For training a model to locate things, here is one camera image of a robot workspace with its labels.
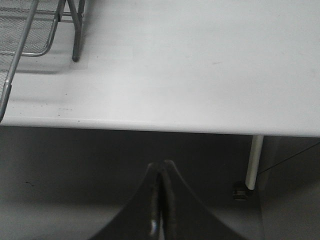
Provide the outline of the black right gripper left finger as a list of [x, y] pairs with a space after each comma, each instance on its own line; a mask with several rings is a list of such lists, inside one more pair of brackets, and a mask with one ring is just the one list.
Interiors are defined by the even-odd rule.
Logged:
[[92, 240], [158, 240], [160, 236], [160, 165], [150, 163], [138, 190]]

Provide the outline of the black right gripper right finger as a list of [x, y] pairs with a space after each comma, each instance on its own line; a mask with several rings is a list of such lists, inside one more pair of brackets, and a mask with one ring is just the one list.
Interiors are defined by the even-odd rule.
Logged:
[[159, 173], [163, 232], [166, 240], [244, 239], [208, 211], [172, 160], [164, 160]]

